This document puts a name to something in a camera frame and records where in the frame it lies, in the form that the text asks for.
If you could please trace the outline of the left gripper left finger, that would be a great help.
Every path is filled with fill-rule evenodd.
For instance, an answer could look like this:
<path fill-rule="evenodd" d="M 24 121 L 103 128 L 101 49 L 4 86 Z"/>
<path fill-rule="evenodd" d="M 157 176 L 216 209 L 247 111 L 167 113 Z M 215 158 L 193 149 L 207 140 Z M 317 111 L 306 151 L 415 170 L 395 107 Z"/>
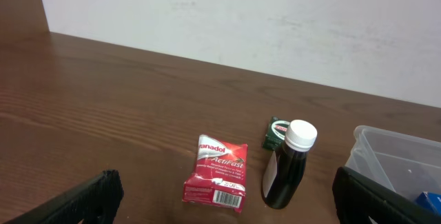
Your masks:
<path fill-rule="evenodd" d="M 7 224 L 112 224 L 124 191 L 117 170 L 105 170 Z"/>

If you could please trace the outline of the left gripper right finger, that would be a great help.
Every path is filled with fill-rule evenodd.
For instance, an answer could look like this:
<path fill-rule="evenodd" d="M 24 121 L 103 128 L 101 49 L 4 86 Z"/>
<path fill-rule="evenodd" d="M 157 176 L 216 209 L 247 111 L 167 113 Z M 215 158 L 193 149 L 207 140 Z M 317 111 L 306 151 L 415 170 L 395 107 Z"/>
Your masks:
<path fill-rule="evenodd" d="M 440 224 L 434 214 L 348 167 L 339 167 L 332 192 L 341 224 Z"/>

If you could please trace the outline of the blue medicine box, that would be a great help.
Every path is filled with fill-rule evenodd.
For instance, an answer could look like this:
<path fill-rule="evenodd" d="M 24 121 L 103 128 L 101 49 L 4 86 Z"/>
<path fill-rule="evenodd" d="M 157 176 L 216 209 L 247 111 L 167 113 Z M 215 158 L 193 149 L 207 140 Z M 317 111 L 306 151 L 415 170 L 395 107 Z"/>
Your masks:
<path fill-rule="evenodd" d="M 441 214 L 441 195 L 432 192 L 422 192 L 415 200 L 415 203 L 430 212 Z"/>

